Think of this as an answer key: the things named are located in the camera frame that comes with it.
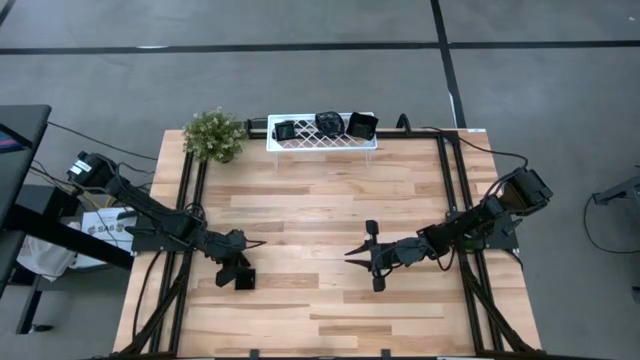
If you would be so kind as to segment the white cardboard box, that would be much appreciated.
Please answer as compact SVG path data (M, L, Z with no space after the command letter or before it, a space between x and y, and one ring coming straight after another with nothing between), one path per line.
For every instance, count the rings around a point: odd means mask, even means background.
M82 215L81 231L132 255L134 236L127 232L125 228L136 226L137 217L118 218L121 213L128 211L129 208L126 207L115 207L85 212Z

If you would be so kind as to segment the grey metal stand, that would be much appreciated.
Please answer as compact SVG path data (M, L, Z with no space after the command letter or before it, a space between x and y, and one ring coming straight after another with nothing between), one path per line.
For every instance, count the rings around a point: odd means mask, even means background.
M602 192L592 195L597 205L607 205L614 199L629 199L640 208L640 175L633 176Z

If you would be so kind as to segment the white bag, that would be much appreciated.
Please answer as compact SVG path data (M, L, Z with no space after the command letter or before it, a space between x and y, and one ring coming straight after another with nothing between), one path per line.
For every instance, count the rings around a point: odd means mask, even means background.
M58 245L27 235L17 262L36 275L53 282L73 263L75 253Z

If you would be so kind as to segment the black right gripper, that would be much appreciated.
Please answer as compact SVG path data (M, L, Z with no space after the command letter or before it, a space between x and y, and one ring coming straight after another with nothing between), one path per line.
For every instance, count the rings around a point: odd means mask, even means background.
M365 230L369 237L359 247L347 252L347 255L368 252L378 245L378 223L375 220L366 220ZM381 244L380 251L374 256L374 263L366 260L346 260L346 263L366 268L373 278L373 290L382 292L386 289L386 280L379 268L391 268L397 264L408 267L425 257L434 259L434 249L428 241L423 237L408 237L390 244Z

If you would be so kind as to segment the black leaf-shaped mini plate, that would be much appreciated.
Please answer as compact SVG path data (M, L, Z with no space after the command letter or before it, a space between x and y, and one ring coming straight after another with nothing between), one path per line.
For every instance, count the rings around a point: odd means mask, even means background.
M334 111L315 114L315 126L321 135L333 138L345 132L345 124L341 115Z

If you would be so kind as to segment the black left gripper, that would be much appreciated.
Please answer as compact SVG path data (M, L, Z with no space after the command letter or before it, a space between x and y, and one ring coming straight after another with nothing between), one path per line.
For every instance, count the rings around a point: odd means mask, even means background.
M222 262L221 268L216 273L215 284L224 287L233 281L237 273L245 273L251 269L251 263L246 258L244 251L247 247L247 238L242 230L233 229L227 234L207 231L202 240L202 252L214 260L224 260L235 256L236 260L228 259Z

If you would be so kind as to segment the black wavy square mini plate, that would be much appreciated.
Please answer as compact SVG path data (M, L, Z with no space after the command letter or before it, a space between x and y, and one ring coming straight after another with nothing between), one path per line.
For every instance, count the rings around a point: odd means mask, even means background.
M353 112L345 133L351 137L372 140L376 135L379 119L372 115Z

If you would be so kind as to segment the white lattice shelf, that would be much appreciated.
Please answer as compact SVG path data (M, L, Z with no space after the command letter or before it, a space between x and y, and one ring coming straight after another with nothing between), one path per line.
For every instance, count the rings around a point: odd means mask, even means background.
M283 123L293 125L293 139L276 139L276 126ZM320 152L363 152L366 166L369 166L372 152L377 148L376 136L367 140L349 134L334 137L323 135L315 125L314 114L276 114L267 117L266 151L274 155L275 168L279 167L281 154Z

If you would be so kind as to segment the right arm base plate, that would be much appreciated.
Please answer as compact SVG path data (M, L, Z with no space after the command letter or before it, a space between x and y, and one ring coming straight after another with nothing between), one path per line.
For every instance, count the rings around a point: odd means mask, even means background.
M481 218L476 212L457 213L449 219L455 239L460 239L467 250L500 249L513 250L519 247L515 229L522 222L509 214Z

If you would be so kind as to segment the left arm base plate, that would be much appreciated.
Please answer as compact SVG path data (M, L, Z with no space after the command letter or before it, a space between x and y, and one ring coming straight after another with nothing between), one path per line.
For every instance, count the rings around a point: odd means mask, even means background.
M184 252L195 250L193 246L186 246L158 232L154 232L152 222L146 217L140 216L136 221L136 226L145 228L146 231L144 233L136 233L133 236L131 250L134 252Z

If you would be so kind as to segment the green potted plant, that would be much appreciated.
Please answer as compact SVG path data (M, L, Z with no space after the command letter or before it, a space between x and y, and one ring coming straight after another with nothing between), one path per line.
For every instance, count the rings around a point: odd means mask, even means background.
M243 151L248 139L244 124L218 107L194 113L183 128L185 152L199 161L229 163Z

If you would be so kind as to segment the laptop screen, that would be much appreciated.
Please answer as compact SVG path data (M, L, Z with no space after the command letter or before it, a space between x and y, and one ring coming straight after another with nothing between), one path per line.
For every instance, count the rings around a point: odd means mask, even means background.
M31 150L31 140L20 135L4 124L0 124L0 153L11 153L22 150Z

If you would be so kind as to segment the black desk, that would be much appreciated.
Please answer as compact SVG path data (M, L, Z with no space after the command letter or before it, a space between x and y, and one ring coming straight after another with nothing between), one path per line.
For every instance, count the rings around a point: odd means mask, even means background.
M0 105L0 299L27 235L130 270L129 252L17 203L44 137L49 105Z

